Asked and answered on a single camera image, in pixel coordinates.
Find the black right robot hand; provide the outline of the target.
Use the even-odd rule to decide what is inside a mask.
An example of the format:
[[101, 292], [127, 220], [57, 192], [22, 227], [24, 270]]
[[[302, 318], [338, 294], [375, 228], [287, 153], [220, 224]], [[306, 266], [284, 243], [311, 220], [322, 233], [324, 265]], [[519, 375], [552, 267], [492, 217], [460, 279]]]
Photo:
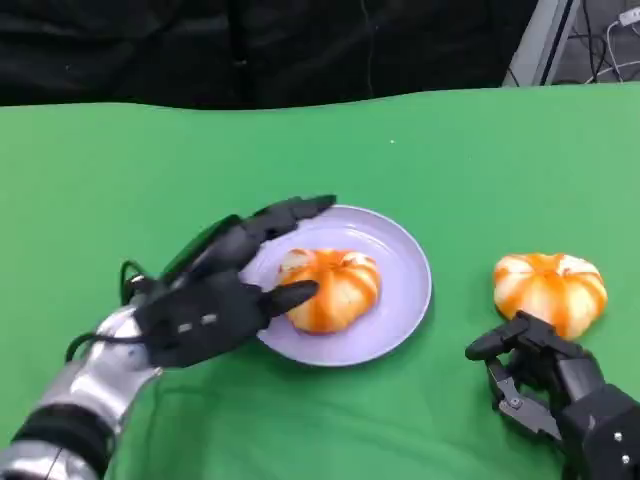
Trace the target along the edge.
[[563, 478], [638, 478], [639, 402], [605, 380], [590, 351], [519, 311], [465, 356], [485, 364], [496, 411], [563, 453]]

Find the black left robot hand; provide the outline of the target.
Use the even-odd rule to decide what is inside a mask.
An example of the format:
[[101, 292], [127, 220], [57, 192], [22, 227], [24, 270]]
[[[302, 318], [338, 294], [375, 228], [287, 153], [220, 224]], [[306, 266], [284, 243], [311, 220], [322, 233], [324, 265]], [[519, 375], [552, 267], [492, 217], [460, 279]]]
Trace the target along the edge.
[[247, 218], [229, 215], [201, 232], [134, 312], [150, 364], [186, 368], [230, 352], [312, 299], [319, 290], [313, 280], [264, 291], [244, 282], [241, 272], [263, 243], [296, 230], [335, 202], [333, 195], [293, 197]]

